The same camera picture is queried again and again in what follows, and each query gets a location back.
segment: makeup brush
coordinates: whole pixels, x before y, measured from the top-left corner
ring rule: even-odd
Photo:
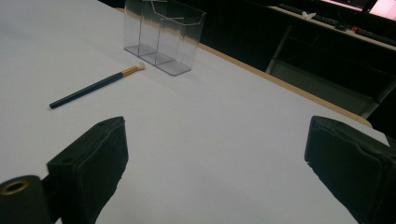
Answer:
[[[137,65],[130,67],[128,69],[123,70],[122,72],[119,72],[117,74],[114,74],[113,76],[107,77],[105,79],[102,79],[96,83],[93,83],[91,86],[86,87],[84,89],[82,89],[81,91],[76,91],[75,93],[72,93],[52,104],[49,105],[49,107],[51,109],[54,109],[58,106],[67,104],[73,100],[76,100],[77,98],[86,95],[92,91],[96,91],[110,83],[113,83],[119,79],[122,79],[123,77],[127,77],[128,75],[131,75],[132,73],[138,71],[138,70],[142,70],[145,69],[145,65],[143,63],[138,63]]]

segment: monitor screen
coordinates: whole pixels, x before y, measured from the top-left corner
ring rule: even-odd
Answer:
[[[377,0],[371,14],[396,21],[396,1],[395,0]]]
[[[366,6],[369,0],[321,0],[321,1],[335,4],[340,7],[347,7],[357,11],[363,11],[363,8]]]

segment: lit screen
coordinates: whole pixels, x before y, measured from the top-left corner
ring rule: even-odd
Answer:
[[[340,7],[347,7],[354,10],[362,11],[368,0],[321,0],[323,2],[335,4]]]
[[[396,21],[396,1],[378,0],[370,13]]]

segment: transparent acrylic holder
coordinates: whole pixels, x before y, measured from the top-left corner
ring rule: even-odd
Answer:
[[[176,76],[192,69],[205,13],[177,1],[126,0],[124,49]]]

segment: dark background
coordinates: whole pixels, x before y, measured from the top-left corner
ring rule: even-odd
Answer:
[[[122,0],[100,0],[124,7]],[[293,28],[279,59],[375,98],[396,78],[396,51],[295,20],[265,6],[280,3],[317,12],[342,23],[396,39],[396,21],[318,0],[178,0],[207,13],[201,43],[265,71],[289,25]],[[396,138],[396,90],[368,118]]]

